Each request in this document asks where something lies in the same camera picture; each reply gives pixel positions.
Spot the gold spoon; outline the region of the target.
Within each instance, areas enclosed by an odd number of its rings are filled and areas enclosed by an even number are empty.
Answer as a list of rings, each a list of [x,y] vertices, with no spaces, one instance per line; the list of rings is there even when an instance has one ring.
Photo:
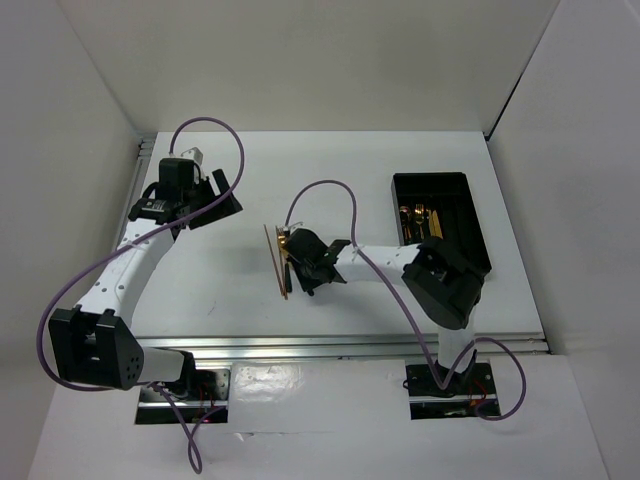
[[[407,214],[407,238],[410,243],[414,243],[416,241],[416,234],[415,234],[413,210],[408,208],[406,214]]]
[[[412,212],[407,206],[399,207],[399,219],[401,224],[402,236],[405,245],[411,243],[412,231],[411,231],[411,218]]]

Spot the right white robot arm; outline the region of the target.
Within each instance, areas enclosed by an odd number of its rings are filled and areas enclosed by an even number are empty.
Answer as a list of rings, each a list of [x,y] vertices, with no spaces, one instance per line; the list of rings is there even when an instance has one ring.
[[[279,243],[308,295],[332,283],[406,287],[438,327],[437,359],[427,361],[436,387],[457,392],[469,383],[476,358],[472,317],[484,274],[452,245],[439,237],[399,247],[357,246],[349,240],[327,245],[305,228],[288,231]]]

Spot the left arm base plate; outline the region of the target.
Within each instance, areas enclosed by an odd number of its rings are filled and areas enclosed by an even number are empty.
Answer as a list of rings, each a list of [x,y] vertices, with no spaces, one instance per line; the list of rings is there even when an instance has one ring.
[[[230,380],[231,369],[228,366],[216,366],[199,369],[190,386],[163,382],[159,385],[175,403],[188,425],[195,425],[200,420],[222,424],[228,421]],[[179,421],[166,398],[146,382],[140,384],[134,423],[168,425],[178,424]]]

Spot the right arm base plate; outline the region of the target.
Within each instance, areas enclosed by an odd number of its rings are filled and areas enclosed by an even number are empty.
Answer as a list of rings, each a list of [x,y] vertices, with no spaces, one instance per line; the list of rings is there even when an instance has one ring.
[[[493,371],[488,362],[475,363],[464,374],[456,373],[446,389],[440,389],[427,364],[407,365],[403,387],[409,395],[412,420],[501,415]]]

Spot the copper chopstick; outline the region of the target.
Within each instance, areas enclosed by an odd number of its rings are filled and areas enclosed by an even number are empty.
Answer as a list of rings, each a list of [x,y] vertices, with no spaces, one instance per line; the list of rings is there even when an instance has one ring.
[[[283,249],[286,240],[286,232],[283,227],[276,228],[276,238],[278,246],[279,262],[281,267],[281,279],[282,279],[282,295],[285,300],[288,299],[291,292],[291,278],[289,271],[289,264],[286,259],[285,251]]]
[[[266,224],[263,225],[263,229],[266,236],[269,253],[271,256],[272,265],[277,278],[280,294],[285,300],[287,300],[288,292],[286,291],[286,287],[284,283],[285,278],[284,278],[283,267],[280,262],[281,258],[280,258],[279,248],[277,245],[277,236],[271,233],[271,230]]]

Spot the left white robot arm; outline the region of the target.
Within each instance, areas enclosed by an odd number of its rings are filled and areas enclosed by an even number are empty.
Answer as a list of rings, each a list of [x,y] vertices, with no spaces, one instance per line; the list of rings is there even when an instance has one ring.
[[[206,176],[193,147],[159,163],[159,178],[131,207],[121,254],[71,309],[56,309],[48,329],[60,380],[77,388],[129,390],[162,383],[176,399],[201,379],[192,354],[142,346],[133,314],[161,259],[185,229],[195,230],[242,210],[224,172]]]

